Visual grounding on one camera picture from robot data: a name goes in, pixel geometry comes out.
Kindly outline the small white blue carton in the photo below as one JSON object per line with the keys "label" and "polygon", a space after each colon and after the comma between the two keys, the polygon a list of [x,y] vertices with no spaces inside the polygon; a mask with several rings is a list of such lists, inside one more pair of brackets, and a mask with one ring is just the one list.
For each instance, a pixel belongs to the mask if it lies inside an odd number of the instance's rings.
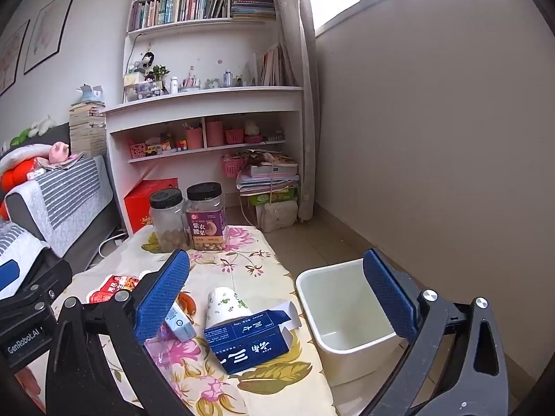
{"label": "small white blue carton", "polygon": [[171,305],[165,317],[165,324],[181,343],[185,343],[197,335],[193,323],[178,302],[173,302]]}

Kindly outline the red snack wrapper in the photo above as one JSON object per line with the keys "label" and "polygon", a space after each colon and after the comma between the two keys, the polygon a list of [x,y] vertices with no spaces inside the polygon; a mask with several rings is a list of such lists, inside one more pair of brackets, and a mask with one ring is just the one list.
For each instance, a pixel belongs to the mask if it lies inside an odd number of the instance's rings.
{"label": "red snack wrapper", "polygon": [[110,275],[101,286],[87,294],[88,303],[107,302],[120,290],[133,291],[139,279],[136,276]]}

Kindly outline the floral paper cup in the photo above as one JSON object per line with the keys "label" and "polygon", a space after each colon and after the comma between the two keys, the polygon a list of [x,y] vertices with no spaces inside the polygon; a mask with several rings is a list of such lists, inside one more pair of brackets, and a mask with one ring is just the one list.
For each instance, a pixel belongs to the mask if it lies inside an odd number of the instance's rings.
{"label": "floral paper cup", "polygon": [[208,296],[205,328],[222,325],[228,321],[252,315],[247,304],[227,286],[218,286]]}

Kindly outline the blue cardboard box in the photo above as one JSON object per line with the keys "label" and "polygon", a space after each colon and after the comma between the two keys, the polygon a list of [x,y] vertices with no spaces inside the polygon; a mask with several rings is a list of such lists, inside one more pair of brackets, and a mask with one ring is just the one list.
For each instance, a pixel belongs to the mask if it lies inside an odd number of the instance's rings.
{"label": "blue cardboard box", "polygon": [[293,302],[204,330],[204,339],[228,375],[254,368],[292,350],[301,326]]}

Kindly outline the white plastic trash bin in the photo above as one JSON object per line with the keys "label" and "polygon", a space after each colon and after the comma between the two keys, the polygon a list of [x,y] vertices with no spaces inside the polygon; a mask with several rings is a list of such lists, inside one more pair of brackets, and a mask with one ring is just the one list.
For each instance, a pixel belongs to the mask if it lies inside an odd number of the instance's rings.
{"label": "white plastic trash bin", "polygon": [[296,291],[330,386],[370,375],[400,346],[360,259],[305,270]]}

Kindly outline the grey sofa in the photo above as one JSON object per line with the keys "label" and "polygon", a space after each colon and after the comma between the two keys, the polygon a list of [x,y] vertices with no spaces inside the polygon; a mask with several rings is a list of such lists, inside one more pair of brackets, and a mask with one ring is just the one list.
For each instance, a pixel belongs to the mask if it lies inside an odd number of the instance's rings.
{"label": "grey sofa", "polygon": [[83,157],[2,191],[9,218],[48,244],[74,273],[85,270],[101,242],[119,226],[104,157]]}

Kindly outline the floral tablecloth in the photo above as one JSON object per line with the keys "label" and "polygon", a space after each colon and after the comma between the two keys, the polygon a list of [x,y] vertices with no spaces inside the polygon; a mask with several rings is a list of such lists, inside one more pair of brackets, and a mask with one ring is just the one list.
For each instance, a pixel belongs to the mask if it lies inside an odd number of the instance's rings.
{"label": "floral tablecloth", "polygon": [[[148,342],[154,347],[155,363],[194,415],[338,415],[291,273],[279,263],[261,231],[240,225],[228,231],[223,252],[187,252],[191,271],[182,291],[196,304],[197,336],[181,343],[170,333]],[[58,316],[70,296],[87,303],[112,275],[141,278],[160,269],[169,253],[160,253],[154,238],[153,228],[145,226],[94,268],[74,275],[54,301],[54,314]],[[209,294],[219,286],[233,289],[241,306],[253,314],[292,302],[302,319],[301,327],[292,331],[290,351],[228,375],[204,340]]]}

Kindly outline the striped quilted sofa cover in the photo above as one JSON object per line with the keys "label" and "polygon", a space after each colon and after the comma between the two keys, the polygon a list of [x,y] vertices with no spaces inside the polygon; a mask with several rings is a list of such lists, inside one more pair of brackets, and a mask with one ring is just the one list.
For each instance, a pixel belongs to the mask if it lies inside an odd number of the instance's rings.
{"label": "striped quilted sofa cover", "polygon": [[112,201],[104,158],[97,156],[15,187],[6,197],[6,208],[15,224],[36,229],[37,237],[63,257]]}

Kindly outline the orange cushion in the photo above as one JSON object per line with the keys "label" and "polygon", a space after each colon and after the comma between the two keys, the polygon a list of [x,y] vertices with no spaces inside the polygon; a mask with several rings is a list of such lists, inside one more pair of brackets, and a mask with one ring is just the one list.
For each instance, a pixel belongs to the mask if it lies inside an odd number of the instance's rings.
{"label": "orange cushion", "polygon": [[8,193],[13,188],[25,183],[27,175],[35,171],[35,158],[27,159],[8,169],[1,175],[1,189]]}

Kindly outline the clear jar black lid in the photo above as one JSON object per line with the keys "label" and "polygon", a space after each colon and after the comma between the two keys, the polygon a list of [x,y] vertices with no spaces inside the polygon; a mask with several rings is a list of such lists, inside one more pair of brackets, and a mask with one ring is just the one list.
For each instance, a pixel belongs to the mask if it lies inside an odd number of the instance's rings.
{"label": "clear jar black lid", "polygon": [[185,228],[181,191],[177,188],[162,189],[152,193],[148,201],[161,251],[170,253],[176,249],[187,250],[189,237]]}

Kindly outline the red gift box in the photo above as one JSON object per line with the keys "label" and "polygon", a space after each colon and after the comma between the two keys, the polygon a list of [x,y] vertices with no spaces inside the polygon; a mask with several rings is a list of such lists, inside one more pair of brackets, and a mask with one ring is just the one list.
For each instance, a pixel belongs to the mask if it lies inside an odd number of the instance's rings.
{"label": "red gift box", "polygon": [[152,179],[142,180],[132,191],[124,197],[124,205],[129,217],[133,233],[147,224],[151,224],[150,196],[158,191],[168,188],[177,188],[178,179]]}

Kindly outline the purple label nut jar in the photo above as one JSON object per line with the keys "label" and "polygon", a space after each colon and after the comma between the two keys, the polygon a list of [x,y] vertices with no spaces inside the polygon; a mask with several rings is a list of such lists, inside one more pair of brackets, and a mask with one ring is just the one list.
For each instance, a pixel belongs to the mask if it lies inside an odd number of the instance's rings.
{"label": "purple label nut jar", "polygon": [[186,189],[185,214],[191,241],[199,251],[223,251],[228,242],[225,204],[218,182],[202,182]]}

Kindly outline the pink plush toy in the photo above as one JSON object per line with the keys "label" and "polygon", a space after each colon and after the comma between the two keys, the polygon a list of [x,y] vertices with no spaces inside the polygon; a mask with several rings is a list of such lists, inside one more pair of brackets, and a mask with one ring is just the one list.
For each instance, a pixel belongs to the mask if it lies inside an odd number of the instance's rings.
{"label": "pink plush toy", "polygon": [[58,141],[51,145],[48,160],[50,164],[63,163],[70,157],[70,147],[68,144]]}

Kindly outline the green tissue box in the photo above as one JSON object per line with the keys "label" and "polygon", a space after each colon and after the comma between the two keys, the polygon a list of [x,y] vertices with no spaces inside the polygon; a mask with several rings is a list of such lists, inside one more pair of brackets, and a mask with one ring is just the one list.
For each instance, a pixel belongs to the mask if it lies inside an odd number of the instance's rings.
{"label": "green tissue box", "polygon": [[272,192],[265,192],[247,196],[247,202],[250,206],[259,206],[265,204],[279,203],[285,201],[296,200],[297,188],[289,187],[281,190],[274,190]]}

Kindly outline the pink hanging basket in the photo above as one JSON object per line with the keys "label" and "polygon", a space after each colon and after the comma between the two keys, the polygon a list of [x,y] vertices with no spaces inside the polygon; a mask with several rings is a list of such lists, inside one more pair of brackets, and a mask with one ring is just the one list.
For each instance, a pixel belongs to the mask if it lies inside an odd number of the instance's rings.
{"label": "pink hanging basket", "polygon": [[222,157],[222,166],[228,179],[236,179],[245,166],[245,159],[242,156],[226,155]]}

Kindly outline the tall book stack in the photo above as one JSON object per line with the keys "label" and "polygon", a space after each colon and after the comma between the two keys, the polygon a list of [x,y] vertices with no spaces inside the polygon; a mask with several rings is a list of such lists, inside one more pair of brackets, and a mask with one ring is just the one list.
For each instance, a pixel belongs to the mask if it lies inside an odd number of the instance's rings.
{"label": "tall book stack", "polygon": [[80,102],[70,107],[70,150],[87,157],[104,156],[106,147],[106,121],[104,104]]}

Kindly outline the pink pen holder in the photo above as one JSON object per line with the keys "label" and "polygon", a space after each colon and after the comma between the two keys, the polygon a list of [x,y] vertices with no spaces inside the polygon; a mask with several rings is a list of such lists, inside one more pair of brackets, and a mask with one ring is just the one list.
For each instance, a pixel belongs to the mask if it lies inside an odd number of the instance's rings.
{"label": "pink pen holder", "polygon": [[206,122],[206,136],[208,147],[221,147],[225,144],[224,124],[221,120],[208,120]]}
{"label": "pink pen holder", "polygon": [[189,150],[201,149],[203,147],[202,128],[188,128],[185,130],[185,140]]}

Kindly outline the white bookshelf unit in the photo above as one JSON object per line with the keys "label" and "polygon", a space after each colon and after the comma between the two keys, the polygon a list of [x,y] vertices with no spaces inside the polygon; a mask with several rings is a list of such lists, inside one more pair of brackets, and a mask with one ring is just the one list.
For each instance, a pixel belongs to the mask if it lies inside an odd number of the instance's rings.
{"label": "white bookshelf unit", "polygon": [[[292,77],[278,0],[131,0],[123,92],[105,111],[113,188],[124,197],[142,180],[176,177],[181,187],[217,181],[239,193],[222,157],[246,148],[304,159],[305,92]],[[225,144],[208,147],[206,122],[221,120]],[[189,150],[185,130],[202,128]]]}

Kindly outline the framed wall picture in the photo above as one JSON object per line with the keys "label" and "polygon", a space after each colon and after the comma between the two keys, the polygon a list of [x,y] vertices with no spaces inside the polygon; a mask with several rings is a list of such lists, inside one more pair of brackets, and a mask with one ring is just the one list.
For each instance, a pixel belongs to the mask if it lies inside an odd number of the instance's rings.
{"label": "framed wall picture", "polygon": [[18,63],[30,21],[19,26],[1,50],[0,95],[4,95],[16,82]]}
{"label": "framed wall picture", "polygon": [[74,0],[53,0],[40,10],[25,56],[25,74],[59,53],[73,2]]}

